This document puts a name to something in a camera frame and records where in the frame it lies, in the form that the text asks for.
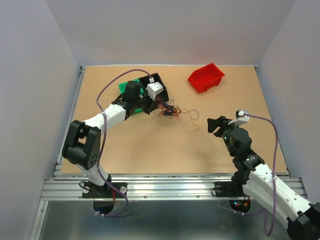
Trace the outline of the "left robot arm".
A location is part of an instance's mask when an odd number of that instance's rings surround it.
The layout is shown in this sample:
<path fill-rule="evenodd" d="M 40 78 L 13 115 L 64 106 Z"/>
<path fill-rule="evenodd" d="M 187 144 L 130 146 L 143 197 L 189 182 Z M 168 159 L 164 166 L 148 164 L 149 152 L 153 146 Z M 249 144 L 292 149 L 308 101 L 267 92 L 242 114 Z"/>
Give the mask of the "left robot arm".
<path fill-rule="evenodd" d="M 125 91 L 106 109 L 97 103 L 100 113 L 85 121 L 74 120 L 69 125 L 62 157 L 84 173 L 100 197 L 111 193 L 110 175 L 100 166 L 107 131 L 127 120 L 137 109 L 149 115 L 158 108 L 157 98 L 164 90 L 163 84 L 152 78 L 147 85 L 128 81 Z"/>

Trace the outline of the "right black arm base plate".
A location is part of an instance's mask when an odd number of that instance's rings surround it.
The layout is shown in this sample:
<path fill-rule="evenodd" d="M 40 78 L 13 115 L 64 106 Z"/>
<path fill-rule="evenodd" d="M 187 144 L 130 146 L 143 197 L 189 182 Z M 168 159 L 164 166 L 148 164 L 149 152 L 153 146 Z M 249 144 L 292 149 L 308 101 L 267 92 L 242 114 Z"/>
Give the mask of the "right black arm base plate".
<path fill-rule="evenodd" d="M 211 194 L 217 198 L 247 197 L 247 195 L 243 192 L 242 186 L 233 181 L 214 182 L 214 187 L 211 190 Z"/>

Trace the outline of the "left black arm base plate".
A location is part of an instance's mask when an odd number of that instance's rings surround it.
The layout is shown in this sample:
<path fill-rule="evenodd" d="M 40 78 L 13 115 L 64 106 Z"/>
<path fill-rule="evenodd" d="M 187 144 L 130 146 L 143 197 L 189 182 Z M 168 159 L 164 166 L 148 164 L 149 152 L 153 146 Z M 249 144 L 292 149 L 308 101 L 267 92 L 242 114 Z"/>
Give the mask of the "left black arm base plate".
<path fill-rule="evenodd" d="M 124 199 L 122 194 L 107 184 L 98 186 L 89 181 L 81 181 L 78 185 L 82 189 L 82 198 L 84 199 Z"/>

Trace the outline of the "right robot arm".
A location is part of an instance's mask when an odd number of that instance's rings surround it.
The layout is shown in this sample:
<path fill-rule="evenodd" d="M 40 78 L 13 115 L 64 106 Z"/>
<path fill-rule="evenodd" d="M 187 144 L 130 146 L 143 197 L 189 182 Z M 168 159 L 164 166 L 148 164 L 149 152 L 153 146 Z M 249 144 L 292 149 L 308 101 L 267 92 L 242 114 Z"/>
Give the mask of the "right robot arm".
<path fill-rule="evenodd" d="M 251 197 L 275 217 L 292 240 L 320 238 L 320 204 L 300 196 L 277 177 L 251 148 L 252 139 L 240 126 L 247 118 L 208 118 L 208 132 L 222 138 L 237 171 L 230 181 L 216 181 L 215 197 Z"/>

